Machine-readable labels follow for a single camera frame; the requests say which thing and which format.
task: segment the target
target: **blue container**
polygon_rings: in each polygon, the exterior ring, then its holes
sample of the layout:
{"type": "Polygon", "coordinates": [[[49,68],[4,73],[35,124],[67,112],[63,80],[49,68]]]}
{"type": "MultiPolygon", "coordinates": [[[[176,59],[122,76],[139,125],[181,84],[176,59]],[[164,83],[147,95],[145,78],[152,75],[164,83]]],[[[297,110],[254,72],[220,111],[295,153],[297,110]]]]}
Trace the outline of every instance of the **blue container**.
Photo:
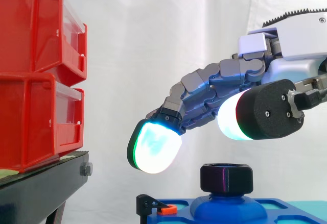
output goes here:
{"type": "MultiPolygon", "coordinates": [[[[177,205],[177,214],[162,216],[153,210],[148,216],[148,224],[327,224],[326,220],[274,198],[252,199],[211,194],[196,199],[160,201],[177,205]]],[[[327,213],[327,202],[323,203],[322,215],[327,213]]]]}

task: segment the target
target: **white fabric background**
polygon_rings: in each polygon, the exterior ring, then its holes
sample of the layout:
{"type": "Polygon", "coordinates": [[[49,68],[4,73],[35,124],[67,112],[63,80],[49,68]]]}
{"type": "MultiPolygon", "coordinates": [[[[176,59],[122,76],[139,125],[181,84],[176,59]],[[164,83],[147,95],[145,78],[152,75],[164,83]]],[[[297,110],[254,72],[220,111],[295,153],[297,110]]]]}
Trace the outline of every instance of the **white fabric background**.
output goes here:
{"type": "Polygon", "coordinates": [[[135,197],[189,198],[204,194],[204,163],[246,163],[253,197],[327,200],[327,105],[306,113],[287,138],[232,141],[215,121],[188,131],[166,171],[132,168],[126,147],[136,125],[162,104],[185,74],[237,51],[248,30],[285,11],[327,7],[327,0],[69,0],[88,25],[85,146],[94,173],[66,204],[63,224],[139,223],[135,197]]]}

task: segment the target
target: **bolt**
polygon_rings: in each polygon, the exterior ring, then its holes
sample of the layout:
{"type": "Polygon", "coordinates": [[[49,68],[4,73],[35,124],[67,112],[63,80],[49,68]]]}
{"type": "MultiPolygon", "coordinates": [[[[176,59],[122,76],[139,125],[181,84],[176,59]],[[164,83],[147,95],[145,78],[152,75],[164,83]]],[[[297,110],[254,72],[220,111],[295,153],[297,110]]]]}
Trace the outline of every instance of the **bolt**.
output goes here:
{"type": "Polygon", "coordinates": [[[81,166],[80,174],[82,176],[89,177],[92,175],[92,173],[93,173],[93,164],[89,162],[83,163],[83,165],[81,166]]]}

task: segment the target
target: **black clamp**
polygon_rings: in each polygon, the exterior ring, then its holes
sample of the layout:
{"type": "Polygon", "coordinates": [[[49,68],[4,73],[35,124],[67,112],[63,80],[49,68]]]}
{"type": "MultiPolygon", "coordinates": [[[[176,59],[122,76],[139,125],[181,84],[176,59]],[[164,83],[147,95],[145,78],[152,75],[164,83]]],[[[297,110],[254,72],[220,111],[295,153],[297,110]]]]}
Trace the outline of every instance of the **black clamp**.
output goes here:
{"type": "Polygon", "coordinates": [[[136,213],[141,217],[140,224],[147,224],[148,215],[152,214],[153,208],[161,210],[162,208],[169,208],[169,206],[146,194],[136,197],[136,213]]]}

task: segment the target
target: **red plastic drawer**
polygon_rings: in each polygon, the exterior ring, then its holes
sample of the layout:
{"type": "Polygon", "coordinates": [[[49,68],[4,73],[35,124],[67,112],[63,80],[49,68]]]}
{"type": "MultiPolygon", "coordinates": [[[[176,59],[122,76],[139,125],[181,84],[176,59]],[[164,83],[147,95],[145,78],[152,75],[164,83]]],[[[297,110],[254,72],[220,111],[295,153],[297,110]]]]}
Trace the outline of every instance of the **red plastic drawer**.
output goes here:
{"type": "Polygon", "coordinates": [[[87,27],[67,0],[0,0],[0,72],[49,72],[66,86],[86,79],[87,27]]]}
{"type": "Polygon", "coordinates": [[[83,146],[83,90],[50,73],[0,73],[0,94],[0,169],[24,172],[83,146]]]}

